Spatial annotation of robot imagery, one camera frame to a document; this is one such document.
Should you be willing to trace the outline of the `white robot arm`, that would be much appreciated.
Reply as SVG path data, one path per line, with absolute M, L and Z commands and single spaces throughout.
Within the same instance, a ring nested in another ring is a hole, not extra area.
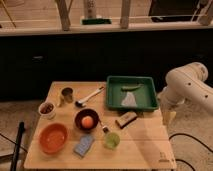
M 170 70 L 166 76 L 166 86 L 158 94 L 163 124 L 169 125 L 176 116 L 175 107 L 190 100 L 213 114 L 213 87 L 205 84 L 207 67 L 200 62 Z

